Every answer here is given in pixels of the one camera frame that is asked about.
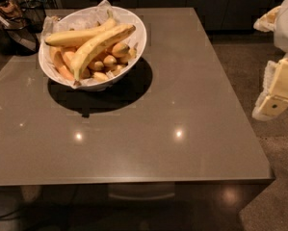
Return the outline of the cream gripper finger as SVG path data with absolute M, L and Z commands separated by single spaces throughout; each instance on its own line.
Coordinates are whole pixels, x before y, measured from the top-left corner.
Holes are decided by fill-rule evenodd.
M 258 18 L 254 24 L 253 28 L 260 32 L 275 32 L 279 29 L 277 26 L 277 15 L 280 11 L 280 6 L 274 7 L 269 10 L 267 13 L 263 14 L 260 18 Z
M 288 54 L 277 63 L 267 62 L 262 86 L 263 90 L 256 100 L 252 117 L 268 121 L 288 108 Z

